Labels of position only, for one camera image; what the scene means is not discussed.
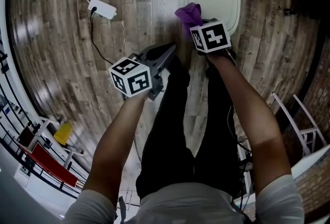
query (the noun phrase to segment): person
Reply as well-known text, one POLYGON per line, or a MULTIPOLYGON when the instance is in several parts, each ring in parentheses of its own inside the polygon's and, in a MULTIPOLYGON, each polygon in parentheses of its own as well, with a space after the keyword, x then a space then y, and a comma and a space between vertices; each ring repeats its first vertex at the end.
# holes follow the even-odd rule
MULTIPOLYGON (((186 147, 183 127, 190 76, 177 57, 168 66, 168 86, 136 181, 140 209, 127 223, 251 223, 232 203, 241 190, 233 106, 251 145, 256 221, 304 223, 302 198, 277 121, 226 52, 207 56, 208 120, 195 158, 186 147)), ((84 190, 64 223, 114 222, 123 167, 145 100, 142 93, 121 107, 96 148, 84 190)))

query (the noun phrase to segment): leg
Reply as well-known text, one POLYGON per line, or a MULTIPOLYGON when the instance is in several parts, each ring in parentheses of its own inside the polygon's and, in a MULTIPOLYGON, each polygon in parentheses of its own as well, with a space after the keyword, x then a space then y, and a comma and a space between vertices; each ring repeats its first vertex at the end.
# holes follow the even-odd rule
POLYGON ((239 192, 237 136, 233 103, 217 70, 208 69, 208 118, 195 159, 195 180, 232 196, 239 192))
POLYGON ((193 155, 186 147, 183 119, 189 74, 175 57, 154 125, 145 143, 142 171, 136 181, 139 197, 174 183, 193 181, 193 155))

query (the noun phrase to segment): white power strip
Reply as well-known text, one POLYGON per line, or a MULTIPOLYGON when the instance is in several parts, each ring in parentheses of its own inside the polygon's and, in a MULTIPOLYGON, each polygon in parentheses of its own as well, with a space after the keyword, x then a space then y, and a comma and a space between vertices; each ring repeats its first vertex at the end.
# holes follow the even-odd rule
POLYGON ((104 2, 101 2, 100 0, 91 0, 88 6, 89 10, 92 10, 93 8, 96 8, 95 12, 98 13, 99 15, 102 15, 108 19, 113 19, 117 13, 117 8, 106 4, 104 2))

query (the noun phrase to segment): wooden floor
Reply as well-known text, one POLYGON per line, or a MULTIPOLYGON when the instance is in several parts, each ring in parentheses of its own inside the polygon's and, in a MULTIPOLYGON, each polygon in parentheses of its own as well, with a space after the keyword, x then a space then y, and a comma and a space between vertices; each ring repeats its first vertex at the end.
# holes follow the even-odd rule
MULTIPOLYGON (((185 40, 174 11, 180 0, 102 0, 116 6, 113 20, 94 17, 94 38, 101 52, 116 61, 148 45, 176 41, 191 83, 184 121, 194 153, 207 119, 206 61, 185 40)), ((232 36, 237 63, 274 111, 271 93, 288 102, 299 91, 314 54, 318 22, 284 17, 291 0, 242 0, 232 36)), ((10 0, 10 32, 20 70, 30 93, 49 117, 64 116, 73 126, 70 142, 86 150, 91 166, 95 147, 117 114, 122 97, 109 81, 108 63, 92 47, 86 0, 10 0)), ((142 153, 161 97, 147 102, 137 130, 142 153)), ((238 136, 244 136, 236 122, 238 136)), ((134 183, 140 164, 134 151, 123 178, 134 183)))

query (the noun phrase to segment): yellow object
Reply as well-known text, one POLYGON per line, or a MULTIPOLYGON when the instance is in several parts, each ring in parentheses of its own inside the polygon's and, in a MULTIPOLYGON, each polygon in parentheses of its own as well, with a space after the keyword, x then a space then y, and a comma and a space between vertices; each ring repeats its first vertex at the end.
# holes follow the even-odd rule
POLYGON ((70 137, 72 132, 72 126, 69 123, 64 123, 61 128, 55 133, 54 138, 57 140, 61 145, 67 144, 67 141, 70 137))

